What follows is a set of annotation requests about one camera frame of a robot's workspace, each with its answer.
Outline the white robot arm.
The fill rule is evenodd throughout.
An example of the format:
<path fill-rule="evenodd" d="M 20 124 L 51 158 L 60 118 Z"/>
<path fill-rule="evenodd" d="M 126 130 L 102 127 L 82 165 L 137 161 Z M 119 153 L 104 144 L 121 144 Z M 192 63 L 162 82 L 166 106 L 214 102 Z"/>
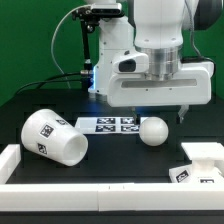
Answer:
<path fill-rule="evenodd" d="M 85 0 L 100 18 L 99 61 L 89 93 L 112 107 L 191 105 L 211 99 L 214 62 L 181 56 L 182 32 L 205 30 L 224 0 Z"/>

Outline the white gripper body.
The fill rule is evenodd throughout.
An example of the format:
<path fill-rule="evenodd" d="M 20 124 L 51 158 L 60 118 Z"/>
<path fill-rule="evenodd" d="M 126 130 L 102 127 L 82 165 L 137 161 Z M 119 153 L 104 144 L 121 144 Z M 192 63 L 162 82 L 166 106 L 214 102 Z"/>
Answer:
<path fill-rule="evenodd" d="M 116 74 L 108 84 L 112 107 L 206 104 L 211 99 L 211 61 L 184 63 L 169 80 L 154 81 L 145 74 Z"/>

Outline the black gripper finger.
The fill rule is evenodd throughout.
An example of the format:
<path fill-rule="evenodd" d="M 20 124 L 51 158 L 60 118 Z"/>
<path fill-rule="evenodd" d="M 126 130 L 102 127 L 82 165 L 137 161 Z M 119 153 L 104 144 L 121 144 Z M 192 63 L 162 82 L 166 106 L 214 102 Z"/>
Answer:
<path fill-rule="evenodd" d="M 136 112 L 135 107 L 131 107 L 131 112 L 132 112 L 132 117 L 134 119 L 134 124 L 139 126 L 140 125 L 140 114 L 138 114 Z"/>
<path fill-rule="evenodd" d="M 182 105 L 180 107 L 180 110 L 178 112 L 178 118 L 179 118 L 179 123 L 182 124 L 184 121 L 184 116 L 186 115 L 186 113 L 189 110 L 189 106 L 188 105 Z"/>

